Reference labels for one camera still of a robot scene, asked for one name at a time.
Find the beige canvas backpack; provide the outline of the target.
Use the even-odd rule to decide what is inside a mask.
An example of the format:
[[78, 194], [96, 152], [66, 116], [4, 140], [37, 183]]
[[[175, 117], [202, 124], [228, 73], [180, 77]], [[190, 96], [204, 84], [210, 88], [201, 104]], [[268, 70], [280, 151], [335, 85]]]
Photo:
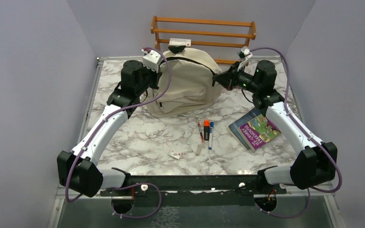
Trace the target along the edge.
[[165, 51], [168, 64], [160, 65], [162, 76], [158, 89], [148, 89], [148, 99], [158, 99], [146, 105], [154, 117], [162, 118], [211, 106], [220, 97], [223, 87], [213, 80], [222, 72], [205, 51], [192, 47], [180, 53]]

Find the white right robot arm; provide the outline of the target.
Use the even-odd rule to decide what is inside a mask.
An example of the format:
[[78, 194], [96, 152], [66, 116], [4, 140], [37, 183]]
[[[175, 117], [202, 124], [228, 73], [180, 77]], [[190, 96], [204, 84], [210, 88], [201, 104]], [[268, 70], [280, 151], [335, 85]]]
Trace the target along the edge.
[[297, 154], [290, 166], [260, 170], [255, 180], [256, 189], [267, 193], [277, 184], [293, 185], [301, 190], [315, 189], [319, 184], [338, 178], [338, 185], [331, 192], [339, 190], [343, 178], [336, 163], [337, 147], [315, 136], [293, 115], [286, 99], [274, 88], [275, 64], [259, 61], [253, 75], [240, 66], [240, 62], [234, 63], [227, 71], [214, 75], [213, 80], [228, 91], [239, 87], [251, 92], [255, 108], [277, 126]]

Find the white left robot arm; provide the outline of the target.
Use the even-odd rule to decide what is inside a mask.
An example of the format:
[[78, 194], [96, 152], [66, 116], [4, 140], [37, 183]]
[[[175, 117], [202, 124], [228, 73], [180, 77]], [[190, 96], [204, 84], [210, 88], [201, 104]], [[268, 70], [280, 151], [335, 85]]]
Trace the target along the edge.
[[98, 121], [70, 152], [61, 151], [57, 157], [59, 182], [65, 188], [67, 201], [72, 202], [70, 190], [87, 197], [108, 188], [119, 195], [129, 192], [127, 172], [117, 168], [101, 171], [97, 164], [115, 133], [143, 105], [140, 96], [148, 88], [157, 87], [160, 76], [158, 70], [150, 69], [143, 61], [124, 62], [121, 81], [109, 96]]

